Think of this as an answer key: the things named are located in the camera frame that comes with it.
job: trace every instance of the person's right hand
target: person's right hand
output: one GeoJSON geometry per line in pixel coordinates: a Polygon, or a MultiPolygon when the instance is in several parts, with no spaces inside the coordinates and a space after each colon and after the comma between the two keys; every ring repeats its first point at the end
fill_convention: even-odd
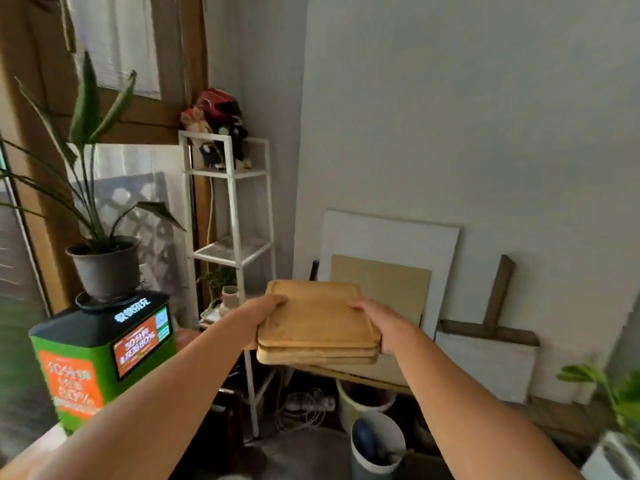
{"type": "Polygon", "coordinates": [[[362,298],[348,304],[357,310],[363,310],[382,334],[382,353],[396,354],[398,343],[402,342],[400,336],[409,328],[416,328],[408,320],[397,313],[390,306],[384,305],[372,298],[362,298]]]}

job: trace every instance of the green leafy plant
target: green leafy plant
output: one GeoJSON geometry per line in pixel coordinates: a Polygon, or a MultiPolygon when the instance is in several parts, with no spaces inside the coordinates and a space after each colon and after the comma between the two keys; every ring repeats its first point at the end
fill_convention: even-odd
{"type": "MultiPolygon", "coordinates": [[[[68,6],[66,0],[58,0],[61,6],[63,26],[65,31],[65,40],[67,49],[71,53],[75,53],[75,32],[73,24],[70,21],[68,6]]],[[[20,92],[27,98],[29,103],[38,113],[49,136],[51,137],[57,151],[68,164],[77,186],[71,183],[66,175],[60,173],[45,158],[36,155],[27,149],[0,138],[3,143],[16,148],[34,158],[38,163],[52,174],[55,179],[61,182],[71,192],[72,199],[75,198],[77,206],[72,199],[68,198],[68,194],[64,195],[59,191],[50,188],[34,178],[25,175],[18,175],[6,169],[0,169],[0,178],[9,178],[12,181],[20,182],[41,194],[52,198],[58,202],[64,209],[71,212],[80,224],[86,229],[87,238],[85,240],[88,252],[94,254],[108,253],[119,249],[119,242],[116,236],[116,230],[122,219],[133,209],[141,209],[151,212],[156,217],[171,222],[174,226],[184,230],[180,223],[171,215],[169,209],[162,201],[139,201],[132,207],[126,209],[111,226],[111,229],[104,227],[100,221],[95,201],[95,146],[100,138],[105,135],[118,120],[124,115],[134,98],[134,89],[136,86],[136,72],[132,71],[125,87],[118,94],[116,100],[108,110],[104,118],[100,118],[100,97],[98,83],[93,69],[91,56],[87,51],[84,52],[82,68],[79,74],[78,95],[76,99],[76,108],[71,120],[71,127],[68,138],[64,137],[52,115],[39,104],[35,97],[31,94],[27,87],[18,81],[20,92]],[[76,170],[76,164],[79,160],[80,172],[76,170]]],[[[43,217],[41,214],[30,209],[15,206],[9,203],[0,203],[5,207],[28,212],[36,216],[43,217]]]]}
{"type": "Polygon", "coordinates": [[[197,279],[201,281],[207,284],[212,297],[219,297],[225,286],[237,286],[236,268],[219,265],[215,271],[208,271],[197,279]]]}
{"type": "Polygon", "coordinates": [[[620,431],[640,447],[640,438],[634,428],[634,423],[640,422],[640,371],[629,373],[618,386],[614,386],[603,371],[587,363],[567,365],[556,377],[565,382],[592,383],[602,387],[620,431]]]}

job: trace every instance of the gray floor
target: gray floor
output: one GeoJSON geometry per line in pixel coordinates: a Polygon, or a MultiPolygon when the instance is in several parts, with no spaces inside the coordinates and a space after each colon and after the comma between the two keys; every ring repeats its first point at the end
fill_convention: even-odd
{"type": "MultiPolygon", "coordinates": [[[[307,428],[261,440],[245,448],[237,476],[221,479],[345,480],[351,477],[351,447],[346,433],[307,428]]],[[[408,455],[397,478],[452,480],[442,460],[408,455]]]]}

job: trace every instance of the wooden tray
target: wooden tray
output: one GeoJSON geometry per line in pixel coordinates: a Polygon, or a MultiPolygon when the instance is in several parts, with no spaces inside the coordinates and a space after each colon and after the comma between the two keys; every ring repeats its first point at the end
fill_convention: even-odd
{"type": "Polygon", "coordinates": [[[267,365],[286,365],[292,363],[313,365],[367,365],[378,359],[378,348],[373,349],[334,349],[331,347],[262,347],[258,346],[258,361],[267,365]]]}
{"type": "Polygon", "coordinates": [[[258,328],[262,347],[372,349],[380,344],[380,331],[364,312],[347,306],[361,297],[354,284],[276,280],[267,293],[289,300],[258,328]]]}

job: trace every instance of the forearm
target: forearm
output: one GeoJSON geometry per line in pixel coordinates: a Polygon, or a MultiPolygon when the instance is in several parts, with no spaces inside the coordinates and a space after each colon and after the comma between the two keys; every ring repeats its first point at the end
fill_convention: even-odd
{"type": "Polygon", "coordinates": [[[416,327],[400,327],[396,358],[456,480],[582,478],[539,428],[494,398],[416,327]]]}
{"type": "Polygon", "coordinates": [[[238,309],[73,434],[37,480],[167,478],[255,325],[238,309]]]}

